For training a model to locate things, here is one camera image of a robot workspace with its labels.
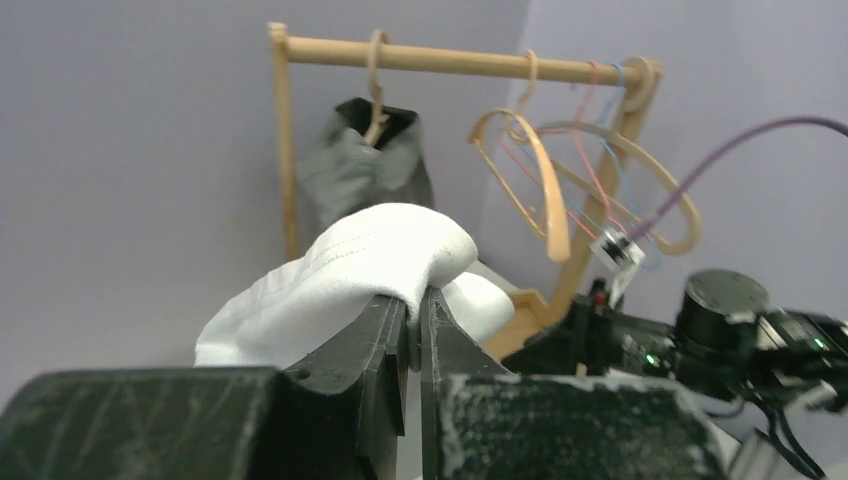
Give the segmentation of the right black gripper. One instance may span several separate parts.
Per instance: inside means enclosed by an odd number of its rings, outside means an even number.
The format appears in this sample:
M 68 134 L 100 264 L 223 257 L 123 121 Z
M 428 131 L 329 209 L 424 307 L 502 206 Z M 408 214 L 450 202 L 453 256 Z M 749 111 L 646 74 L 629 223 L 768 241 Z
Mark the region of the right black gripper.
M 456 322 L 442 293 L 420 307 L 427 479 L 722 479 L 706 415 L 669 380 L 669 324 L 628 315 L 605 280 L 503 365 Z

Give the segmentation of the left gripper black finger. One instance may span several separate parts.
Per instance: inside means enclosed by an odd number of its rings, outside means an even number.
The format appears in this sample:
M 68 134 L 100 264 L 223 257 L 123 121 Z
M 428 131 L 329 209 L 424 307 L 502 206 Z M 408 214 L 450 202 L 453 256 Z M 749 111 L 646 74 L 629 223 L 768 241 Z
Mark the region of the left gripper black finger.
M 5 479 L 392 479 L 407 309 L 374 297 L 291 367 L 40 375 L 1 416 Z

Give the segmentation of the white garment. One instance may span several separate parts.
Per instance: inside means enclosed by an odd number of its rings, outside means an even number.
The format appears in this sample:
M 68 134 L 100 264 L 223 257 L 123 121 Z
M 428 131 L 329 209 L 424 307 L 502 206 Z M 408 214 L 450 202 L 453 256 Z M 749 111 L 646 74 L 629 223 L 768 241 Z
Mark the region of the white garment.
M 443 291 L 475 341 L 512 317 L 507 293 L 470 272 L 472 237 L 453 219 L 406 203 L 361 210 L 333 223 L 307 250 L 230 299 L 204 326 L 194 364 L 286 369 L 352 323 L 376 295 L 400 300 L 411 318 L 429 287 Z

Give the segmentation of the blue wire hanger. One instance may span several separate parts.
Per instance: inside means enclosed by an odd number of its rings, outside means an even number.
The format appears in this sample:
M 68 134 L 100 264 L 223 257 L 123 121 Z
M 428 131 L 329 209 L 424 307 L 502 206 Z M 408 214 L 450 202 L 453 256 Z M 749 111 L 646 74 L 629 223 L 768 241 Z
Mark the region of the blue wire hanger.
M 624 79 L 623 67 L 618 63 L 612 63 L 612 66 L 618 72 L 618 81 L 617 81 L 617 84 L 616 84 L 616 88 L 619 89 L 620 92 L 611 96 L 606 101 L 603 109 L 601 110 L 601 113 L 598 115 L 597 119 L 594 121 L 594 123 L 596 125 L 599 125 L 601 127 L 609 127 L 611 125 L 611 121 L 609 120 L 609 117 L 612 114 L 613 109 L 615 107 L 617 107 L 623 101 L 624 95 L 625 95 L 625 91 L 624 91 L 624 81 L 625 81 L 625 79 Z M 549 122 L 549 123 L 546 123 L 546 124 L 541 125 L 541 126 L 543 126 L 543 127 L 552 126 L 552 123 Z M 629 180 L 626 178 L 626 175 L 625 175 L 625 169 L 624 169 L 623 164 L 622 164 L 622 157 L 620 157 L 619 155 L 617 155 L 616 153 L 613 152 L 612 147 L 607 140 L 599 139 L 599 144 L 603 147 L 603 149 L 608 154 L 611 155 L 611 159 L 612 159 L 614 168 L 615 168 L 617 176 L 618 176 L 619 186 L 623 189 L 623 192 L 624 192 L 625 204 L 628 207 L 635 207 L 636 202 L 634 201 L 634 198 L 633 198 L 633 192 L 632 192 L 631 184 L 630 184 Z M 525 157 L 527 159 L 530 159 L 531 154 L 529 153 L 529 151 L 527 150 L 525 145 L 524 145 L 524 149 L 529 154 L 529 157 L 526 157 L 526 156 Z M 654 255 L 653 255 L 652 260 L 648 260 L 646 263 L 643 263 L 641 265 L 641 268 L 646 270 L 646 271 L 655 271 L 655 270 L 658 270 L 660 268 L 662 254 L 661 254 L 661 252 L 660 252 L 660 250 L 659 250 L 659 248 L 656 245 L 654 240 L 649 238 L 648 242 L 654 250 Z

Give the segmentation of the grey pleated skirt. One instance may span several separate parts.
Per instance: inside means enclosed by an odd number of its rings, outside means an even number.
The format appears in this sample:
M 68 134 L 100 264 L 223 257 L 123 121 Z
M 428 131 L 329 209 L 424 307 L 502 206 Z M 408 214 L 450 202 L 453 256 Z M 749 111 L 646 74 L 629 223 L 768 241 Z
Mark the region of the grey pleated skirt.
M 433 209 L 433 187 L 423 155 L 419 114 L 385 106 L 384 130 L 365 140 L 372 103 L 355 97 L 338 104 L 303 160 L 296 177 L 312 203 L 318 230 L 382 203 L 410 203 Z

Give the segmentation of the pink wire hanger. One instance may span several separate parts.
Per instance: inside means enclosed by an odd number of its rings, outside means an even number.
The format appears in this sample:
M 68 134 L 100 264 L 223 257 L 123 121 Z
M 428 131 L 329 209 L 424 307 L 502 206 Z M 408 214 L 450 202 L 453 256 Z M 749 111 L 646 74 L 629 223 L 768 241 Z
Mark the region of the pink wire hanger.
M 580 103 L 578 104 L 573 120 L 576 122 L 582 121 L 586 112 L 592 104 L 593 97 L 595 95 L 595 91 L 598 88 L 598 78 L 599 78 L 599 64 L 594 61 L 589 62 L 592 67 L 592 78 L 587 87 L 584 95 L 582 96 Z M 589 176 L 591 178 L 591 185 L 597 189 L 601 196 L 601 203 L 604 206 L 604 219 L 605 221 L 614 226 L 618 227 L 621 231 L 626 232 L 627 228 L 618 221 L 613 213 L 611 206 L 610 196 L 605 191 L 605 188 L 601 186 L 600 179 L 598 178 L 597 171 L 593 166 L 591 160 L 589 159 L 588 153 L 586 151 L 584 142 L 582 141 L 581 134 L 577 132 L 575 127 L 552 127 L 552 126 L 539 126 L 535 129 L 535 132 L 540 136 L 545 135 L 565 135 L 568 134 L 574 143 L 574 146 L 577 150 L 577 153 L 582 160 Z M 530 170 L 526 167 L 522 160 L 519 160 L 514 152 L 506 145 L 505 138 L 509 137 L 514 145 L 518 146 L 519 149 L 525 153 L 526 157 L 529 157 L 529 154 L 525 151 L 524 145 L 529 144 L 529 140 L 526 134 L 520 133 L 518 130 L 518 123 L 515 120 L 506 120 L 503 128 L 501 129 L 501 138 L 498 140 L 498 143 L 502 147 L 502 149 L 508 154 L 508 156 L 522 169 L 522 171 L 530 177 L 537 185 L 541 185 L 540 181 L 530 172 Z M 595 237 L 595 234 L 592 234 L 589 228 L 585 225 L 584 220 L 587 220 L 590 224 L 592 224 L 597 230 L 601 230 L 601 225 L 595 221 L 591 220 L 587 213 L 583 210 L 579 210 L 577 214 L 572 213 L 569 210 L 566 210 L 567 215 L 574 221 L 574 223 L 580 227 L 583 231 L 588 233 L 590 236 Z

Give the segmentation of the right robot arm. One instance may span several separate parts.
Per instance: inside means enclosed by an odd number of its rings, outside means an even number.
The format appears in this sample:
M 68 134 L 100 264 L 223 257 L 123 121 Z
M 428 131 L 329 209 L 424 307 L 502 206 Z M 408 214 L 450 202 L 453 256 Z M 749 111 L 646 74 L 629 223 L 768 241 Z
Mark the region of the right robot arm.
M 822 467 L 789 425 L 797 408 L 841 414 L 847 408 L 847 325 L 830 316 L 774 308 L 753 278 L 724 270 L 691 274 L 673 324 L 626 314 L 620 287 L 596 279 L 556 324 L 507 355 L 516 373 L 591 376 L 620 371 L 671 379 L 729 402 L 755 405 L 766 440 L 799 474 Z

